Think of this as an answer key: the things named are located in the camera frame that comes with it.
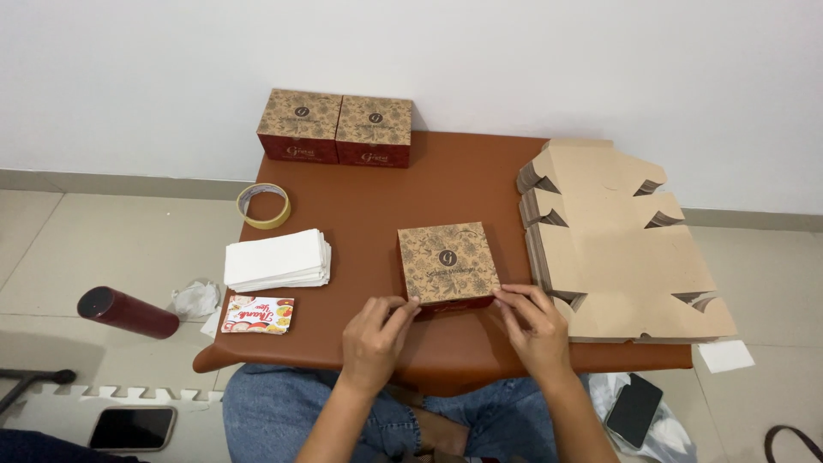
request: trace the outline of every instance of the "hand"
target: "hand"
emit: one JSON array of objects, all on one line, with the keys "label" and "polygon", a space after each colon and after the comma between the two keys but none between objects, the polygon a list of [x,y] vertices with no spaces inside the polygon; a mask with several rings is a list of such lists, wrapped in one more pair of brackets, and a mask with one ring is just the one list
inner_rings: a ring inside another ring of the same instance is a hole
[{"label": "hand", "polygon": [[[525,284],[505,284],[494,293],[509,342],[537,384],[551,388],[570,377],[576,380],[569,360],[569,323],[551,299],[537,286]],[[531,325],[530,330],[520,328],[512,307]]]},{"label": "hand", "polygon": [[[377,396],[394,372],[406,333],[420,313],[420,298],[371,297],[343,330],[343,369],[338,384]],[[386,320],[389,308],[398,307]]]}]

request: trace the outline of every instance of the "masking tape roll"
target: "masking tape roll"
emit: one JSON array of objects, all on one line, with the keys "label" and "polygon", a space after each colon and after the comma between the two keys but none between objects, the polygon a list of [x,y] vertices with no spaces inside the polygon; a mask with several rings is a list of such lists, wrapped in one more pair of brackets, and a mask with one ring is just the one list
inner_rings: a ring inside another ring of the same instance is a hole
[{"label": "masking tape roll", "polygon": [[[255,220],[246,215],[245,211],[249,206],[249,201],[252,196],[257,193],[264,192],[279,194],[286,201],[286,204],[283,205],[283,210],[281,210],[276,217],[269,220]],[[291,215],[291,203],[289,202],[289,195],[286,194],[286,191],[283,188],[271,183],[257,183],[249,186],[247,189],[244,189],[243,193],[240,193],[240,196],[237,197],[237,210],[240,211],[240,215],[243,216],[243,220],[245,220],[246,223],[252,227],[259,228],[261,230],[271,230],[279,227],[286,221],[287,218],[289,218],[289,215]]]}]

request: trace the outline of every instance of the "brown bag strap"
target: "brown bag strap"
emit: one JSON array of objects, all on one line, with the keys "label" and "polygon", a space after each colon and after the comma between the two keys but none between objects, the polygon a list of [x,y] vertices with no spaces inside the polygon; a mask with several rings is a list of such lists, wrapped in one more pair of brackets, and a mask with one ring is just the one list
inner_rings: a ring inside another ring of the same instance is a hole
[{"label": "brown bag strap", "polygon": [[772,446],[772,442],[774,441],[774,436],[777,435],[777,433],[780,432],[783,429],[790,429],[795,434],[797,434],[797,436],[800,437],[800,440],[803,441],[804,444],[806,444],[806,447],[809,447],[809,450],[811,451],[811,453],[813,453],[814,456],[817,457],[817,460],[820,460],[821,462],[823,462],[823,451],[821,451],[821,448],[818,447],[817,444],[815,444],[800,429],[793,428],[791,426],[786,426],[784,424],[779,424],[779,425],[771,428],[766,433],[766,439],[765,439],[765,441],[763,441],[763,448],[766,452],[766,461],[768,461],[769,463],[775,463],[774,462],[774,454],[772,454],[771,446]]}]

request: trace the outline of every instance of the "white wall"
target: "white wall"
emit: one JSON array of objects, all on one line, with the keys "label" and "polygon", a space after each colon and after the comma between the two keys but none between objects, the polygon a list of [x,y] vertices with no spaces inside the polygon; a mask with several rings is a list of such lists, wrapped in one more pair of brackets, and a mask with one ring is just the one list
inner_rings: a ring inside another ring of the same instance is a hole
[{"label": "white wall", "polygon": [[818,0],[0,2],[0,168],[251,180],[272,87],[612,138],[684,206],[823,213]]}]

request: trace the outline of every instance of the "black chair leg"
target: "black chair leg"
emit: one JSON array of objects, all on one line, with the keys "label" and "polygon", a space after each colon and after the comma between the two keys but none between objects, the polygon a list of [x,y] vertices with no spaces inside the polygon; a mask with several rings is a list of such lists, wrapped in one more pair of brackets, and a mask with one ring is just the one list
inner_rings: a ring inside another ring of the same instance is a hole
[{"label": "black chair leg", "polygon": [[15,400],[20,397],[26,389],[37,381],[51,381],[57,384],[69,384],[77,379],[77,374],[72,370],[60,370],[59,372],[37,372],[34,370],[7,370],[0,368],[0,378],[18,380],[12,390],[0,399],[0,414],[12,406]]}]

